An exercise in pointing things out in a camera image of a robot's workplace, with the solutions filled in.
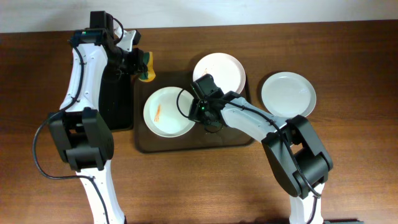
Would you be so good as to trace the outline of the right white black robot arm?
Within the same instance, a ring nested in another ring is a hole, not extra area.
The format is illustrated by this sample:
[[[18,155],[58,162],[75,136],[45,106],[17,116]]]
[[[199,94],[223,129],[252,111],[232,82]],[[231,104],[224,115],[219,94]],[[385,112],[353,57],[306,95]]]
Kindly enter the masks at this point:
[[[307,118],[273,116],[235,93],[194,99],[188,118],[197,123],[223,124],[259,141],[276,181],[289,194],[289,222],[324,222],[321,196],[333,162]]]

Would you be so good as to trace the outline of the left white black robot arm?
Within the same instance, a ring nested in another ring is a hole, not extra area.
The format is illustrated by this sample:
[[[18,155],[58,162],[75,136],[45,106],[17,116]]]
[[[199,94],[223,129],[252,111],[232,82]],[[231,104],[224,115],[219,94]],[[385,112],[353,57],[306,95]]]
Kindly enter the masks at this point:
[[[95,223],[126,223],[114,189],[113,131],[133,127],[131,77],[146,75],[150,55],[136,30],[94,28],[71,40],[73,68],[60,110],[45,122],[63,162],[80,179]]]

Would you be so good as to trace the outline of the grey plate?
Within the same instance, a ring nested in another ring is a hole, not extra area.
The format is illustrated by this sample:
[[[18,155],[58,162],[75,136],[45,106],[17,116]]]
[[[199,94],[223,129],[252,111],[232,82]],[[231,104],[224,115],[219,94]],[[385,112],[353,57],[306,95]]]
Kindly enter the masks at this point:
[[[262,84],[261,100],[275,116],[307,117],[315,109],[317,94],[305,77],[294,72],[277,72]]]

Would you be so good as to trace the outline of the yellow green sponge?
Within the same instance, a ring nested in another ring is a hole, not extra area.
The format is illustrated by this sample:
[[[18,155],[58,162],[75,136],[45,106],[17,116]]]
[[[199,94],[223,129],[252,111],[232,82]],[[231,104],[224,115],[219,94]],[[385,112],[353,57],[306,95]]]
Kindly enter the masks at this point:
[[[142,82],[151,82],[155,79],[155,71],[153,68],[154,57],[152,52],[146,52],[143,56],[144,71],[140,74],[139,80]]]

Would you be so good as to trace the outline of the pale green plate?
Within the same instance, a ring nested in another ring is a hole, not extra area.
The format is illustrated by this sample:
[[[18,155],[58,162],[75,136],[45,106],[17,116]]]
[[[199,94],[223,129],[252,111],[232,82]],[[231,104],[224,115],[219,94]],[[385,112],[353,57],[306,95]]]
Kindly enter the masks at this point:
[[[144,122],[156,135],[176,138],[191,130],[195,122],[188,115],[193,96],[180,87],[168,86],[155,91],[147,99],[144,110]]]

